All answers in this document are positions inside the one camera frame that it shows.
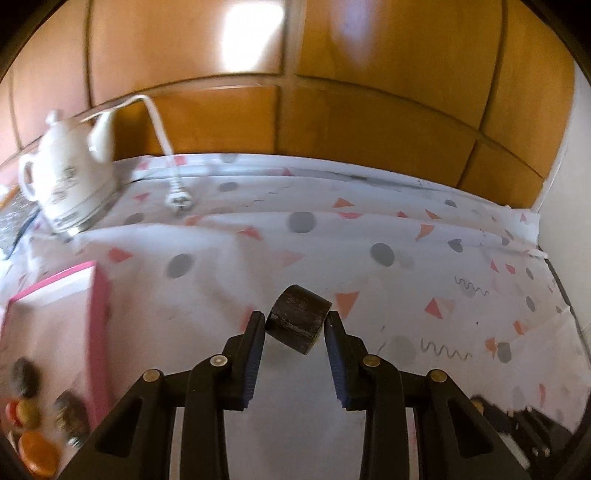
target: kettle spout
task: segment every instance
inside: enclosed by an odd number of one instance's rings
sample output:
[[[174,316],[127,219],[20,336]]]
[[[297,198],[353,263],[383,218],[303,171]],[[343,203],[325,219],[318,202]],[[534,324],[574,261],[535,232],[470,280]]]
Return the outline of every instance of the kettle spout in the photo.
[[[88,150],[97,162],[108,163],[113,160],[115,140],[113,137],[114,111],[107,111],[95,123],[88,135]]]

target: kettle lid knob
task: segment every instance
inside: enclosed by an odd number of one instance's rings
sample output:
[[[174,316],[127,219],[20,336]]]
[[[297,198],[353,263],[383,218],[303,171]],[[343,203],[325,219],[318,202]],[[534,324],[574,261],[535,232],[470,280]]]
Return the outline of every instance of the kettle lid knob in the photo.
[[[45,123],[47,125],[53,125],[58,123],[61,120],[61,110],[52,110],[47,114],[45,118]]]

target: white power cord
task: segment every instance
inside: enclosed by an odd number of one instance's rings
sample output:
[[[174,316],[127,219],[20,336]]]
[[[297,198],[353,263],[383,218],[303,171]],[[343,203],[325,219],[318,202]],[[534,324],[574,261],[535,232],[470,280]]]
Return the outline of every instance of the white power cord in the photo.
[[[187,189],[183,185],[181,181],[180,173],[178,171],[178,165],[174,161],[174,152],[173,148],[168,141],[168,136],[164,130],[164,125],[162,123],[162,118],[160,117],[160,113],[154,104],[154,101],[147,95],[134,95],[133,97],[128,98],[126,101],[120,103],[119,105],[115,105],[111,108],[107,108],[105,110],[101,110],[100,112],[93,113],[92,115],[87,116],[83,122],[86,122],[96,116],[99,116],[105,112],[110,112],[122,108],[124,106],[128,106],[138,100],[142,100],[145,103],[146,108],[148,109],[148,114],[150,115],[150,120],[152,120],[152,126],[154,127],[154,131],[156,133],[156,138],[158,139],[158,143],[160,143],[160,147],[162,148],[162,152],[167,157],[168,165],[171,170],[170,176],[170,192],[166,197],[166,205],[168,205],[172,210],[175,212],[179,212],[181,210],[188,210],[193,205],[193,199],[189,195]]]

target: wooden cabinet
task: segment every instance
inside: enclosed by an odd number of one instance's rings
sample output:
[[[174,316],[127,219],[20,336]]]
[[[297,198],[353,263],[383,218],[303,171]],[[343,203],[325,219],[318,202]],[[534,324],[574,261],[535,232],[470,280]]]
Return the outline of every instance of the wooden cabinet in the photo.
[[[152,96],[175,153],[273,153],[277,88],[195,90],[170,86]],[[148,112],[135,103],[115,117],[116,158],[161,155]]]
[[[89,0],[68,0],[37,30],[14,61],[14,115],[22,144],[47,129],[50,110],[64,117],[89,108],[86,16]]]
[[[284,0],[94,0],[94,104],[156,85],[279,73]]]
[[[444,116],[363,92],[300,87],[284,102],[278,152],[391,170],[455,186],[474,144]]]
[[[499,205],[529,208],[544,179],[513,155],[477,143],[458,188]]]
[[[478,128],[501,0],[308,1],[297,73],[377,88]]]
[[[546,177],[570,114],[574,62],[520,0],[508,0],[507,6],[498,85],[482,131]]]

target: white tablecloth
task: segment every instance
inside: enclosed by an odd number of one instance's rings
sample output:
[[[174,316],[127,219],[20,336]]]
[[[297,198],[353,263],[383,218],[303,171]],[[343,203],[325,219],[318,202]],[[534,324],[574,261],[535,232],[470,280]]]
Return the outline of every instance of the white tablecloth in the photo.
[[[39,219],[1,265],[5,303],[40,278],[99,261],[113,283],[117,397],[147,368],[168,374],[219,353],[251,311],[267,314],[297,283],[332,301],[347,332],[399,369],[442,368],[467,395],[505,409],[532,404],[576,427],[589,364],[536,248],[538,215],[327,161],[176,162],[196,199],[189,213],[164,206],[164,159],[128,160],[118,167],[138,181],[93,229],[64,242]],[[226,413],[230,477],[358,478],[364,418],[341,409],[323,341],[302,356],[267,337],[254,399]]]

